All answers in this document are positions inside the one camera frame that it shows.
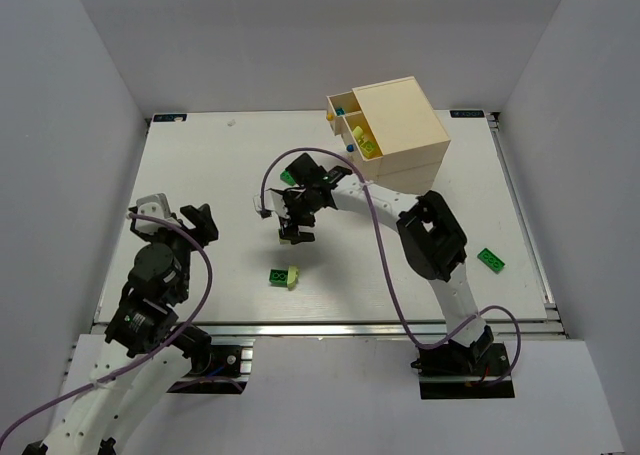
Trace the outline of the lime green lego front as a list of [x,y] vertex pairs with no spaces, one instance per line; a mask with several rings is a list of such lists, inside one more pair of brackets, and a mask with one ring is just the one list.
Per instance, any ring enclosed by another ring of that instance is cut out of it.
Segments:
[[293,290],[299,279],[299,268],[290,265],[287,270],[286,286],[288,290]]

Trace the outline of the dark green lego front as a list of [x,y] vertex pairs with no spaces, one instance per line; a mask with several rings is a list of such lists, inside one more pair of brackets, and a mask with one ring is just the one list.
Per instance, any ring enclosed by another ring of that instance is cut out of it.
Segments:
[[289,280],[289,270],[271,269],[269,273],[269,283],[274,286],[287,287]]

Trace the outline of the cream plastic drawer cabinet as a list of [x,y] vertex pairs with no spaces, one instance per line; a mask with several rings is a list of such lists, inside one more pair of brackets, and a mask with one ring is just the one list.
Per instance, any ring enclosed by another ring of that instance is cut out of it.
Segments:
[[450,137],[415,77],[351,89],[382,149],[365,160],[346,133],[344,117],[330,126],[345,145],[347,158],[365,179],[402,193],[423,194],[435,182]]

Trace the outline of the lime green small lego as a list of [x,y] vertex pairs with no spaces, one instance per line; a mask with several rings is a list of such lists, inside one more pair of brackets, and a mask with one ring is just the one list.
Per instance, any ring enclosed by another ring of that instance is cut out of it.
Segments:
[[366,158],[371,158],[374,156],[374,154],[376,153],[377,147],[376,145],[371,142],[371,141],[364,141],[361,145],[360,145],[361,151],[363,153],[363,155]]

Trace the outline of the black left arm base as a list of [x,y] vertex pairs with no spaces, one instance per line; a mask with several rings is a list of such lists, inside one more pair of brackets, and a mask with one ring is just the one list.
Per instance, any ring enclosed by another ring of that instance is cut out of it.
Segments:
[[253,342],[247,339],[213,341],[206,368],[197,368],[174,383],[171,394],[241,395],[253,360]]

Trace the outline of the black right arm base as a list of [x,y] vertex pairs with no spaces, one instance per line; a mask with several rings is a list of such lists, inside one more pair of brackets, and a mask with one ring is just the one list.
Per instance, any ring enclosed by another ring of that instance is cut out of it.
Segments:
[[489,326],[470,347],[451,340],[433,350],[419,349],[411,363],[422,400],[513,399],[509,367],[506,347],[494,341]]

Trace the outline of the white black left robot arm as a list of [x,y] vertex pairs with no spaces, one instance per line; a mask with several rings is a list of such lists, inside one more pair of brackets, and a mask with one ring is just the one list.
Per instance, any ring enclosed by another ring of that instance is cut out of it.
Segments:
[[192,252],[218,239],[208,205],[173,213],[164,195],[140,199],[128,214],[145,241],[109,322],[91,380],[68,393],[73,403],[60,424],[27,454],[115,454],[159,398],[214,359],[210,335],[178,321],[189,296]]

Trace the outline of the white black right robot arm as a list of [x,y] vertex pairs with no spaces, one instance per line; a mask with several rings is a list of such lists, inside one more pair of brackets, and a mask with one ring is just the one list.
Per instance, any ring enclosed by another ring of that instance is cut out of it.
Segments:
[[493,342],[467,280],[467,237],[445,199],[436,191],[406,194],[365,179],[346,158],[327,170],[312,158],[312,149],[293,150],[286,171],[292,183],[284,189],[261,185],[256,210],[276,216],[278,236],[291,245],[312,243],[311,233],[322,209],[370,216],[374,229],[386,226],[400,238],[410,268],[427,280],[444,316],[447,333],[431,349],[446,348],[469,365],[477,363]]

